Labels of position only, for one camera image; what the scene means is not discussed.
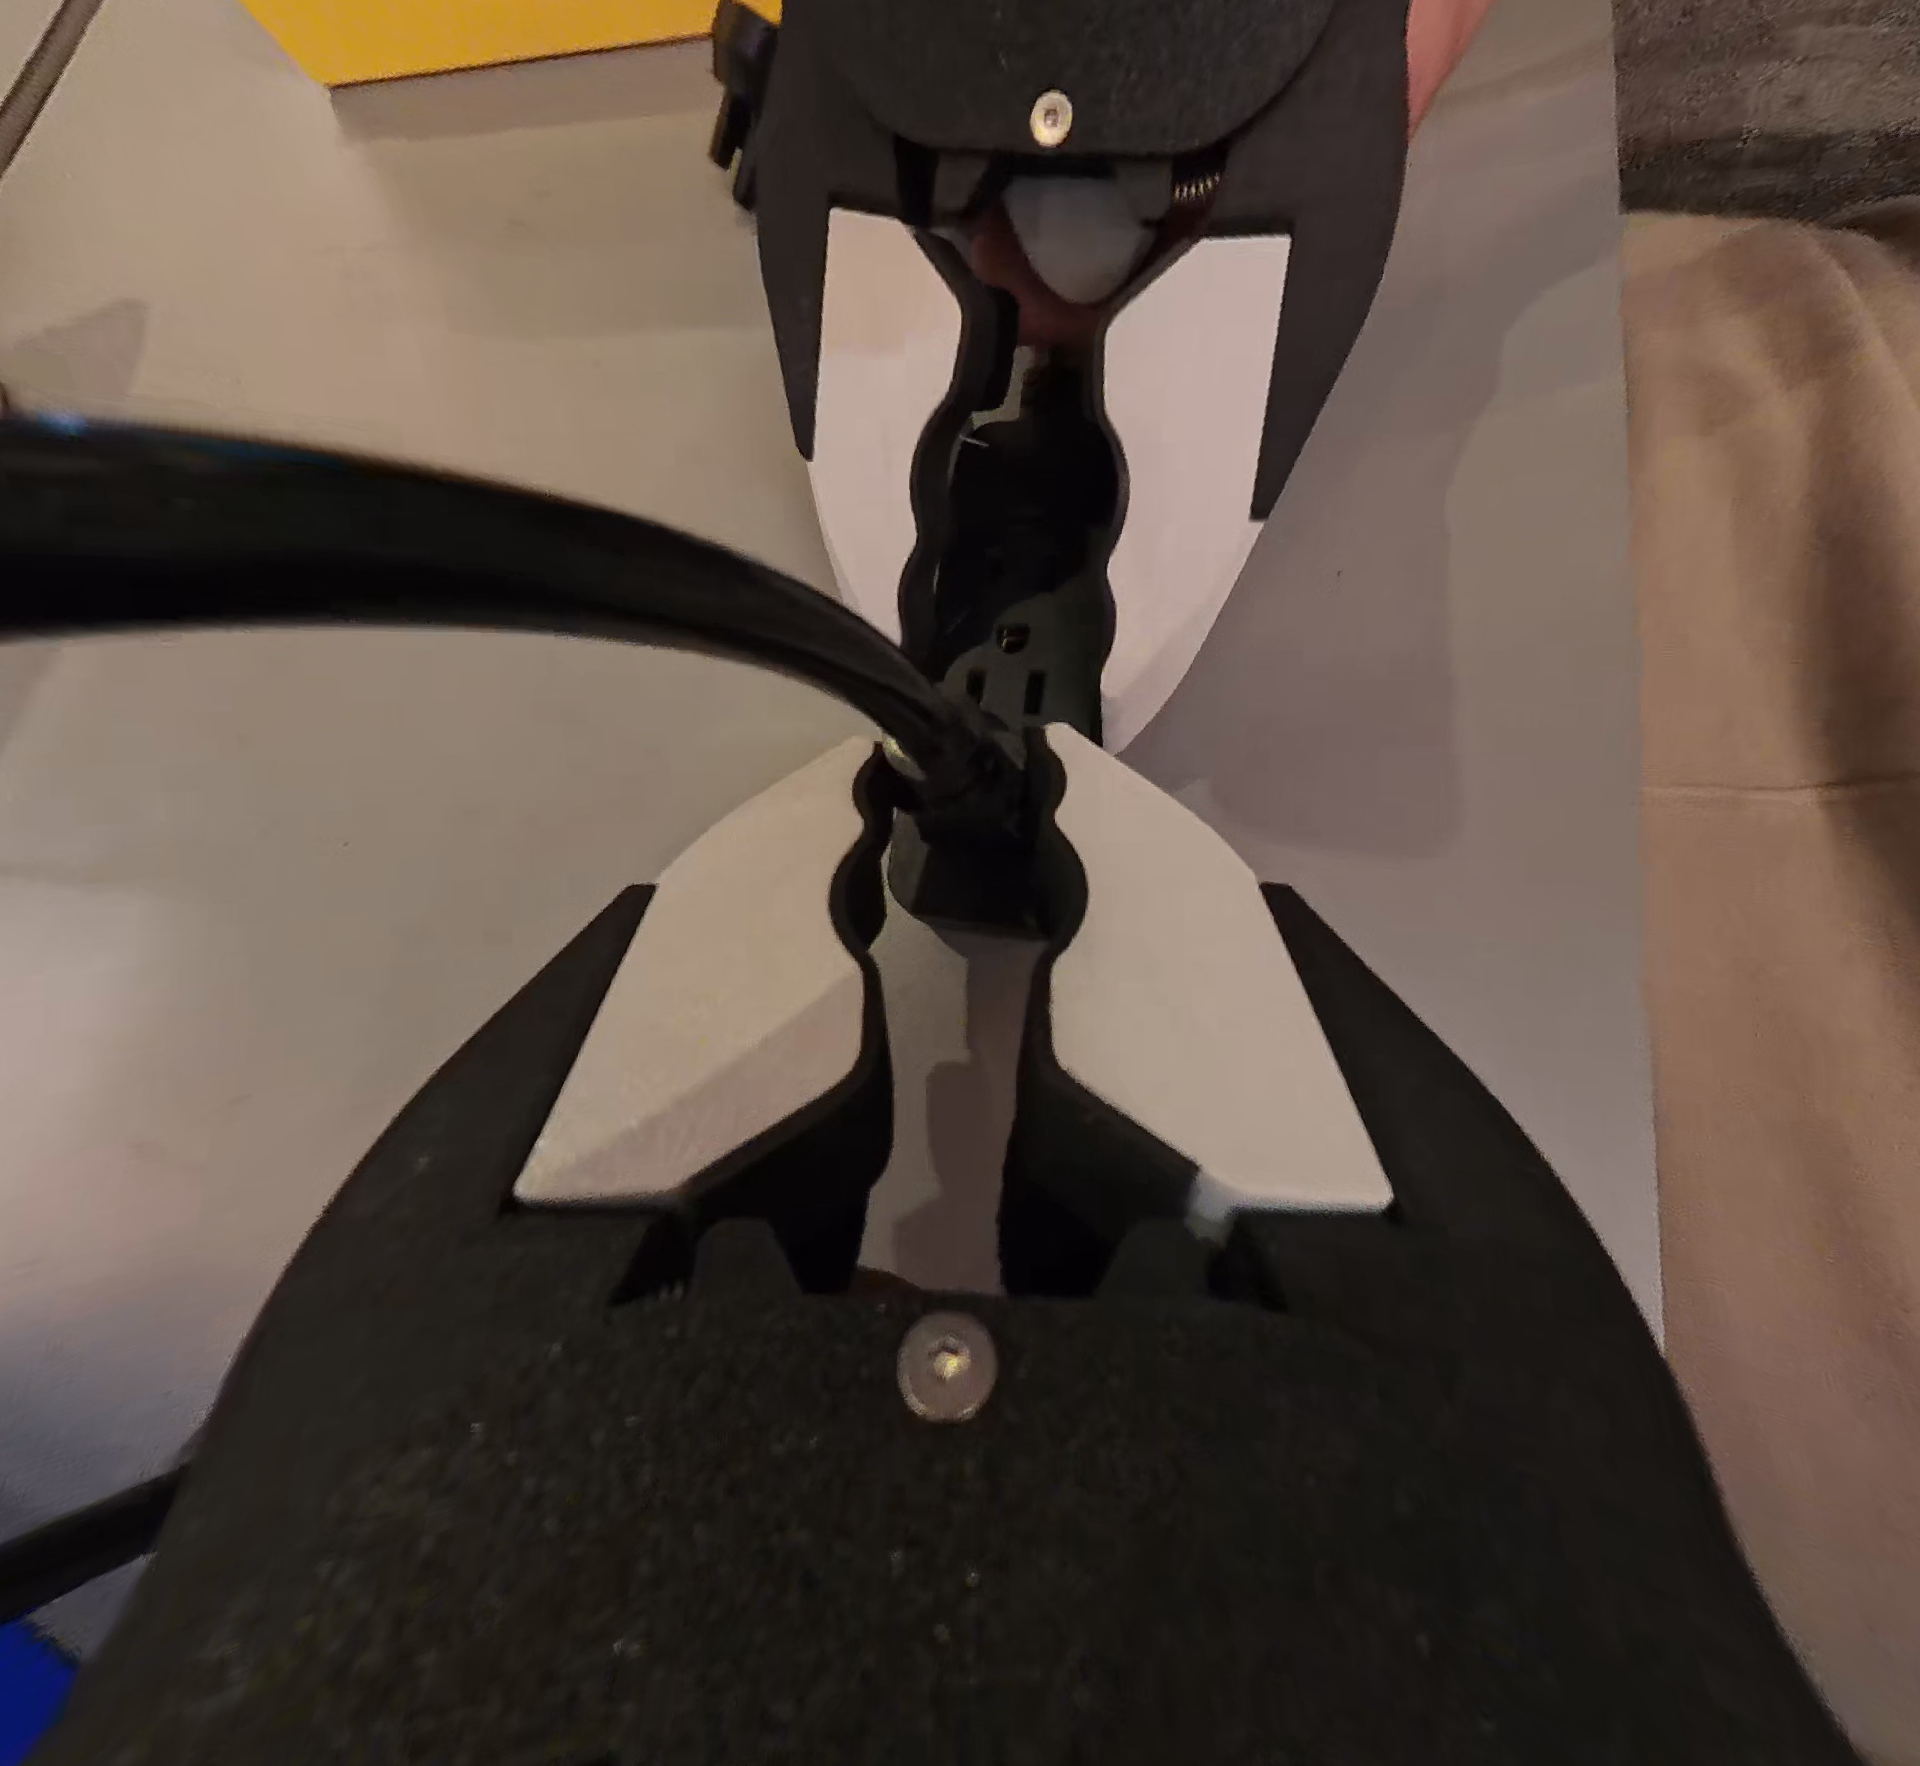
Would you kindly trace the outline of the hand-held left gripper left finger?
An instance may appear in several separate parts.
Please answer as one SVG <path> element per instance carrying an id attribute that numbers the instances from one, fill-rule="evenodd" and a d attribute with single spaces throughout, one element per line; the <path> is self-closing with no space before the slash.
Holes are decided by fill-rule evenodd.
<path id="1" fill-rule="evenodd" d="M 873 943 L 891 770 L 846 740 L 733 808 L 652 889 L 511 1198 L 761 1222 L 801 1290 L 851 1284 L 893 1153 Z"/>

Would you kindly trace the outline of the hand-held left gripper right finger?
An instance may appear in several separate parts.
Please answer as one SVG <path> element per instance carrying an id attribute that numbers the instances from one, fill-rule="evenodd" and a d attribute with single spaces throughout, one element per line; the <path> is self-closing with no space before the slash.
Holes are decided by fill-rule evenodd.
<path id="1" fill-rule="evenodd" d="M 1004 1287 L 1092 1295 L 1171 1225 L 1380 1218 L 1394 1187 L 1236 849 L 1065 722 L 1029 740 L 1041 949 L 1004 1154 Z"/>

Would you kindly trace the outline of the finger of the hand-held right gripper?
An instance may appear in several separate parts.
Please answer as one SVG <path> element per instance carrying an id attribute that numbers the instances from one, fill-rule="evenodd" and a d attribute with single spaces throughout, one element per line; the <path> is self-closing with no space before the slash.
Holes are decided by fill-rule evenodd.
<path id="1" fill-rule="evenodd" d="M 1012 383 L 1018 304 L 961 242 L 834 208 L 805 462 L 840 601 L 924 672 L 954 539 L 954 473 L 970 428 Z"/>
<path id="2" fill-rule="evenodd" d="M 1175 695 L 1254 553 L 1291 242 L 1201 237 L 1106 297 L 1098 405 L 1119 467 L 1100 737 L 1124 751 Z"/>

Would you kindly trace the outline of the person's beige pants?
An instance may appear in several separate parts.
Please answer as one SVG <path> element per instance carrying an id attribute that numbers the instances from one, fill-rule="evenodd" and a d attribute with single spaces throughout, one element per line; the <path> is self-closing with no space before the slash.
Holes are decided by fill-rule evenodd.
<path id="1" fill-rule="evenodd" d="M 1622 291 L 1665 1348 L 1868 1763 L 1917 1746 L 1917 219 Z"/>

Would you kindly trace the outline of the blue plastic bin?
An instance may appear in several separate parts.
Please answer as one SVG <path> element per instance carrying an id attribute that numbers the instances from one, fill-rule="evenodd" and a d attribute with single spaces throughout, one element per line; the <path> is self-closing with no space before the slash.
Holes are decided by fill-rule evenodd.
<path id="1" fill-rule="evenodd" d="M 57 1724 L 78 1660 L 30 1618 L 2 1626 L 2 1765 L 21 1765 Z"/>

